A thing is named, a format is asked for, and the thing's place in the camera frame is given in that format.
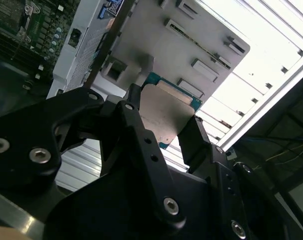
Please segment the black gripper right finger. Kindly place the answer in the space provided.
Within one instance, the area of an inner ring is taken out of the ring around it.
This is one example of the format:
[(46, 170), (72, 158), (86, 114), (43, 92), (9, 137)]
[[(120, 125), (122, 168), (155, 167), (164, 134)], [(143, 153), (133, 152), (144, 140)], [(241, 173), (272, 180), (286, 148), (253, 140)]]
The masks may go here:
[(193, 116), (178, 134), (188, 173), (208, 185), (209, 219), (216, 240), (290, 240), (290, 225), (246, 164), (228, 165), (203, 121)]

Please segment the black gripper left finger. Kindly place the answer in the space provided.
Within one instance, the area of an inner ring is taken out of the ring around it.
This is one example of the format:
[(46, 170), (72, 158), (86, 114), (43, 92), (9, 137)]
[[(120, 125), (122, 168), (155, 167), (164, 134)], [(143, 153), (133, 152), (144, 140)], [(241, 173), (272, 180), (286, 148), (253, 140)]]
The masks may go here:
[(77, 88), (1, 116), (0, 189), (27, 195), (46, 191), (62, 154), (85, 139), (100, 143), (100, 177), (127, 165), (166, 163), (155, 135), (144, 127), (140, 99), (136, 84), (116, 102)]

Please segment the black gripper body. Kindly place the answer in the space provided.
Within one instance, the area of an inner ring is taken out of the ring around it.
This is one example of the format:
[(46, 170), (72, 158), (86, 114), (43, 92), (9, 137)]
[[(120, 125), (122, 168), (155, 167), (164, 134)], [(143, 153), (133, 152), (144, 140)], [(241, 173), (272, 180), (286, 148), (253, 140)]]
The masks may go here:
[(49, 214), (46, 240), (220, 240), (212, 183), (222, 166), (197, 177), (144, 162), (116, 169), (63, 199)]

